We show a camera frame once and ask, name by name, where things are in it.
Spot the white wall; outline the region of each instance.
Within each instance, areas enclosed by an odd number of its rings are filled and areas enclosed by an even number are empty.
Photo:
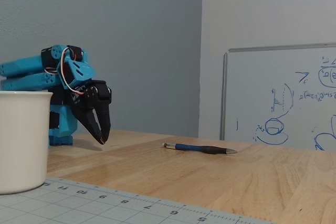
[[[203,0],[199,137],[219,138],[229,48],[319,42],[336,42],[336,0]]]

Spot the pen tip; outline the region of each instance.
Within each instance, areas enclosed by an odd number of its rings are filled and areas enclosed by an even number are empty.
[[[226,154],[237,154],[238,152],[231,149],[226,149]]]

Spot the whiteboard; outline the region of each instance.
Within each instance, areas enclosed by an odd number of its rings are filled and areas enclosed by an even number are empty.
[[[336,151],[335,46],[230,50],[224,140]]]

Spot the pen grip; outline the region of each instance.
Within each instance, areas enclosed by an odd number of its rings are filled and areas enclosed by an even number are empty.
[[[216,146],[200,146],[201,152],[207,154],[226,154],[226,148],[220,148]]]

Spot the drawing on whiteboard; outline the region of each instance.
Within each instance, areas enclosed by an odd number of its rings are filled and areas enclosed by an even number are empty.
[[[309,72],[295,72],[295,73],[301,73],[305,75],[301,80],[299,80],[299,83],[302,81],[302,83],[305,84],[308,81],[307,76],[309,75]]]
[[[336,66],[322,67],[319,71],[319,80],[323,86],[336,88]]]
[[[322,64],[329,63],[329,58],[322,56]],[[331,65],[336,65],[336,59],[331,63]]]
[[[288,140],[288,135],[284,132],[285,125],[280,121],[280,118],[287,115],[290,109],[293,108],[294,92],[285,84],[281,95],[281,102],[279,102],[279,99],[276,99],[275,89],[272,89],[272,94],[273,106],[271,107],[271,112],[277,113],[279,116],[267,120],[264,127],[258,125],[254,139],[265,144],[280,145]]]
[[[318,102],[322,101],[324,98],[336,99],[336,92],[309,93],[309,91],[306,90],[303,94],[300,95],[299,100],[309,98],[317,100]]]
[[[323,60],[322,63],[329,63],[329,58],[322,56],[322,60]]]
[[[315,149],[325,151],[328,149],[329,151],[336,150],[336,136],[334,132],[334,125],[336,126],[336,115],[331,117],[331,133],[320,133],[318,134],[315,140]]]

